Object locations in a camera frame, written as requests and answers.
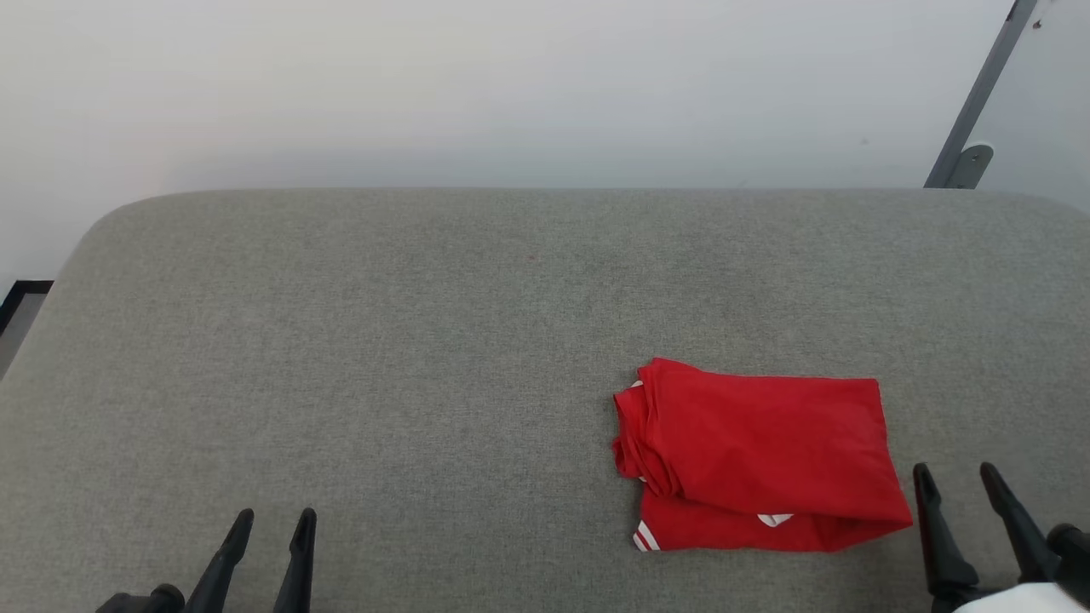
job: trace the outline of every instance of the red cloth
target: red cloth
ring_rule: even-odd
[[[912,525],[876,381],[639,373],[614,397],[617,468],[646,482],[638,546],[837,551]]]

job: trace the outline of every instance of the gray metal bar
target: gray metal bar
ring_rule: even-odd
[[[992,50],[989,51],[988,59],[984,60],[984,65],[980,68],[980,73],[977,75],[977,81],[972,84],[972,89],[969,91],[969,97],[966,98],[965,105],[961,106],[961,112],[958,113],[957,121],[954,122],[954,128],[950,129],[949,135],[946,136],[946,143],[938,153],[938,159],[935,160],[935,165],[931,168],[931,175],[928,176],[927,182],[923,183],[924,188],[942,188],[946,185],[950,175],[954,173],[958,156],[961,155],[961,149],[969,140],[969,134],[972,132],[973,127],[977,125],[980,111],[984,110],[984,103],[988,101],[988,97],[992,94],[995,82],[1000,80],[1000,74],[1003,72],[1003,67],[1007,63],[1007,58],[1010,57],[1010,51],[1014,50],[1015,44],[1018,43],[1018,37],[1021,36],[1022,31],[1026,29],[1026,25],[1029,24],[1029,16],[1033,13],[1034,7],[1037,7],[1037,0],[1015,0],[1010,12],[1007,14],[1007,20],[1003,23],[1003,27],[1000,28],[1000,35],[995,37],[995,43],[992,44]]]

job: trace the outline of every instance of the padded table top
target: padded table top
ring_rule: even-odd
[[[300,512],[313,610],[922,611],[916,528],[846,552],[641,553],[611,394],[654,356],[876,377],[983,584],[977,477],[1090,527],[1090,217],[972,191],[234,191],[123,207],[0,382],[0,610],[189,594]]]

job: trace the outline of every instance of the white stripe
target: white stripe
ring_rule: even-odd
[[[785,514],[782,514],[782,515],[758,515],[758,518],[761,521],[764,521],[765,526],[768,526],[770,528],[775,528],[776,526],[779,526],[784,521],[787,521],[788,519],[790,519],[791,518],[791,514],[790,513],[785,513]]]
[[[658,541],[656,541],[655,537],[651,534],[651,529],[647,528],[646,524],[640,521],[640,527],[637,528],[637,531],[643,534],[643,540],[647,541],[647,546],[654,551],[662,551],[658,549]]]

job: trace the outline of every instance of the white wall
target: white wall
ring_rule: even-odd
[[[969,136],[976,143],[995,151],[977,189],[1090,213],[1090,2],[1038,0]]]
[[[0,288],[185,190],[919,187],[1009,5],[3,0]]]

